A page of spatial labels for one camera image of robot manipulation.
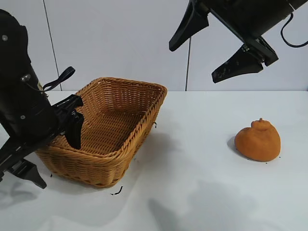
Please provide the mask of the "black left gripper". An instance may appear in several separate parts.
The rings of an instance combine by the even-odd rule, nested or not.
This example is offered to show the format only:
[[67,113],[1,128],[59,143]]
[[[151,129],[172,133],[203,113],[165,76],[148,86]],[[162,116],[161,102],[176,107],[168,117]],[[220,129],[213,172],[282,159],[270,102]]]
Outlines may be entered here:
[[80,149],[84,116],[76,108],[83,106],[83,101],[71,94],[51,105],[37,83],[31,64],[0,63],[0,123],[9,134],[0,149],[0,175],[7,171],[45,189],[47,184],[37,166],[25,157],[58,135],[64,135],[72,148]]

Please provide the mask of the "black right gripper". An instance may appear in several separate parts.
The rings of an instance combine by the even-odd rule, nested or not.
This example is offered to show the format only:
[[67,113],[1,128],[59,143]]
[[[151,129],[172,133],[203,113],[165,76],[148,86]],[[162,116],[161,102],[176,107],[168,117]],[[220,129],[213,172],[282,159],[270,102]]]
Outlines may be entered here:
[[226,26],[243,46],[212,72],[214,83],[259,73],[278,60],[263,34],[296,10],[295,0],[194,0],[189,1],[182,21],[169,41],[175,51],[191,36],[209,26],[211,13]]

